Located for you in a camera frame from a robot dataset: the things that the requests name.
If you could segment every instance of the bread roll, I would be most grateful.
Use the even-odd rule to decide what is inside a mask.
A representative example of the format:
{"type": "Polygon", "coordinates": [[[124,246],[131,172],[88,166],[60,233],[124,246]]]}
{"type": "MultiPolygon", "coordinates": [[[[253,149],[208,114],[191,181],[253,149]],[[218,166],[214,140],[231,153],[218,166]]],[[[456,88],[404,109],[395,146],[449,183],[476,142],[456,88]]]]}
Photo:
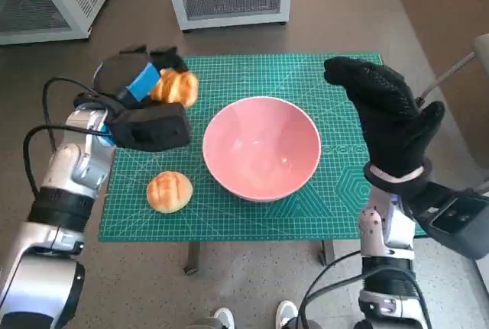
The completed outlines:
{"type": "Polygon", "coordinates": [[[162,69],[161,78],[151,90],[152,100],[159,102],[179,102],[185,108],[195,104],[199,95],[199,79],[190,72],[178,73],[172,69],[162,69]]]}
{"type": "Polygon", "coordinates": [[[165,171],[150,181],[146,188],[147,202],[161,213],[174,213],[192,198],[193,187],[183,174],[165,171]]]}

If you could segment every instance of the gray floor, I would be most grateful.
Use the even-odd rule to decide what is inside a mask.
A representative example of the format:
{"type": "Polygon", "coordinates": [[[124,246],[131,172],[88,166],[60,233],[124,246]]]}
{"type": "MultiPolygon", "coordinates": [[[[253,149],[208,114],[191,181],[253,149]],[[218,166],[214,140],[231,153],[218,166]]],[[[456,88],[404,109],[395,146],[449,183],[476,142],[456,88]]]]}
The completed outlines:
{"type": "MultiPolygon", "coordinates": [[[[433,78],[399,0],[293,0],[286,27],[261,25],[180,33],[170,0],[109,0],[87,42],[0,48],[2,97],[0,127],[0,253],[7,248],[32,197],[24,176],[21,142],[42,120],[42,83],[54,74],[88,82],[101,60],[132,43],[152,47],[176,44],[184,54],[304,53],[377,50],[406,75],[420,93],[433,78]]],[[[64,119],[76,92],[59,85],[52,91],[53,119],[64,119]]],[[[47,138],[32,147],[40,179],[49,160],[47,138]]],[[[439,181],[465,187],[487,173],[473,163],[450,116],[429,148],[439,181]]],[[[82,262],[88,274],[82,301],[70,328],[171,327],[230,307],[239,328],[272,327],[279,300],[299,301],[320,267],[317,243],[205,244],[198,276],[181,267],[185,244],[100,244],[97,229],[102,201],[87,229],[82,262]]],[[[358,248],[357,241],[335,242],[338,255],[358,248]]],[[[489,327],[489,301],[471,262],[429,240],[416,242],[416,268],[435,327],[489,327]]],[[[332,272],[333,281],[358,273],[352,260],[332,272]]],[[[359,285],[331,293],[309,309],[325,328],[350,328],[361,318],[359,285]]]]}

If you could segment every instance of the robot wrist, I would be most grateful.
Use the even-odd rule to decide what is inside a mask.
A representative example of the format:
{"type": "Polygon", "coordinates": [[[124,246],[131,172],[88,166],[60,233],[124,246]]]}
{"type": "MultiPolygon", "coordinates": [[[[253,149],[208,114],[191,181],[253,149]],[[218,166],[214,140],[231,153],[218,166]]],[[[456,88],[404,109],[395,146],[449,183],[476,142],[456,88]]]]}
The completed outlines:
{"type": "Polygon", "coordinates": [[[424,159],[423,165],[400,178],[389,175],[368,162],[364,166],[364,176],[370,184],[384,192],[412,197],[419,194],[430,181],[432,164],[424,159]]]}

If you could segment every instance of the person's foot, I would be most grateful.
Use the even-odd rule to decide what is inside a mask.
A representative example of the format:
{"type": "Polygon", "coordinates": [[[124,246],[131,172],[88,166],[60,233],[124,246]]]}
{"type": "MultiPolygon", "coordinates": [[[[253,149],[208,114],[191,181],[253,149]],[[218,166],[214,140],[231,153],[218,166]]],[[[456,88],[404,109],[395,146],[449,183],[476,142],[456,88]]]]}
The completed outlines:
{"type": "Polygon", "coordinates": [[[297,318],[299,311],[293,302],[282,301],[277,308],[275,315],[275,329],[282,329],[290,320],[297,318]]]}
{"type": "Polygon", "coordinates": [[[222,325],[228,329],[235,329],[235,318],[232,316],[231,310],[228,308],[220,308],[215,312],[214,318],[222,322],[222,325]]]}

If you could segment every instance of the table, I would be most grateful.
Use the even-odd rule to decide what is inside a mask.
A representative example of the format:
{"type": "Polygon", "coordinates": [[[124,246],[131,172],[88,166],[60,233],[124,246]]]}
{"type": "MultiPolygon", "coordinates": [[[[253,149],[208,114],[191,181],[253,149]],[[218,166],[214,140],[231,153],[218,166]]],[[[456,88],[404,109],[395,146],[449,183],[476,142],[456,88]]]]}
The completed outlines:
{"type": "MultiPolygon", "coordinates": [[[[358,116],[344,90],[323,78],[322,63],[338,53],[186,58],[199,77],[199,100],[188,110],[192,142],[162,153],[117,150],[105,198],[101,241],[185,241],[187,272],[197,268],[200,241],[321,240],[358,238],[357,215],[368,200],[362,167],[368,160],[358,116]],[[202,159],[206,125],[225,105],[270,95],[306,111],[321,134],[316,173],[298,192],[277,202],[247,202],[223,189],[202,159]],[[164,170],[187,175],[191,202],[175,214],[160,214],[146,201],[146,185],[164,170]]],[[[378,53],[347,53],[381,63],[378,53]]]]}

